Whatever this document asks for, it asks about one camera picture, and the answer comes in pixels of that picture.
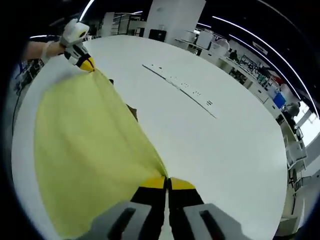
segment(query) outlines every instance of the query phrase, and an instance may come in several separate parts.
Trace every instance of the ceiling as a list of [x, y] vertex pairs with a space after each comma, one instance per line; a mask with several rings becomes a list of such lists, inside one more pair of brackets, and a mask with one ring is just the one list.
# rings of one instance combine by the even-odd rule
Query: ceiling
[[[59, 26], [67, 23], [72, 16], [79, 16], [89, 0], [52, 2], [56, 3], [54, 7], [50, 5], [53, 10], [34, 29], [34, 35], [59, 34]], [[143, 11], [142, 17], [146, 20], [151, 4], [152, 0], [117, 0], [112, 3], [95, 0], [84, 21], [102, 19], [106, 12], [136, 11]], [[226, 38], [232, 34], [251, 46], [254, 41], [265, 48], [268, 51], [267, 58], [287, 77], [313, 110], [312, 102], [305, 98], [308, 93], [303, 84], [284, 60], [249, 33], [212, 16], [241, 26], [272, 46], [296, 71], [315, 101], [320, 103], [320, 35], [316, 31], [318, 9], [313, 0], [207, 0], [199, 19], [200, 23], [211, 26], [214, 32]]]

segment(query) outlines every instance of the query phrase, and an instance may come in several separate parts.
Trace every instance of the chair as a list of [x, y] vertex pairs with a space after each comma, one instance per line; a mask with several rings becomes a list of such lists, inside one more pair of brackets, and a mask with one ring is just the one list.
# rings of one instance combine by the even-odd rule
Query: chair
[[294, 183], [294, 194], [296, 194], [302, 187], [306, 186], [311, 180], [311, 176], [301, 177]]
[[305, 159], [308, 157], [305, 144], [302, 140], [290, 143], [285, 148], [288, 170], [292, 169], [297, 163], [305, 167]]

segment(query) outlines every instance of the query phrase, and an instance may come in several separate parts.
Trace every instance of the white table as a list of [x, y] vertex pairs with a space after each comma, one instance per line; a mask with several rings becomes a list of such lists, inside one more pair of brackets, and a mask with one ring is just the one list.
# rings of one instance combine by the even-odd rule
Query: white table
[[[96, 66], [114, 80], [123, 100], [137, 108], [139, 123], [169, 175], [193, 183], [205, 203], [232, 216], [250, 239], [272, 239], [285, 203], [287, 159], [281, 129], [264, 106], [224, 71], [178, 47], [124, 35], [85, 45]], [[209, 96], [219, 117], [212, 117], [142, 64], [162, 66]], [[63, 56], [49, 60], [30, 86], [15, 125], [15, 189], [47, 239], [58, 236], [35, 176], [36, 111], [50, 85], [80, 72]]]

